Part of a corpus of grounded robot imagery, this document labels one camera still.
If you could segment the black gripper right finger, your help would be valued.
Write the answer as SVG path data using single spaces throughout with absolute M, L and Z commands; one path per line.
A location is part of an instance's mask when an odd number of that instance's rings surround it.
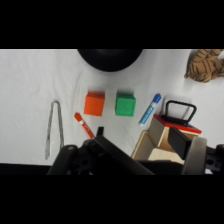
M 168 143 L 184 161 L 182 175 L 203 175 L 207 154 L 207 140 L 194 136 L 192 140 L 175 127 L 171 127 Z

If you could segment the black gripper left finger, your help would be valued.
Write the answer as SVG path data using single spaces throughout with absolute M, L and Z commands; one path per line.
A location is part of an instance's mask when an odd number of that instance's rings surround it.
M 99 170 L 112 175 L 152 175 L 141 163 L 133 160 L 121 149 L 104 137 L 104 128 L 97 130 L 94 143 Z

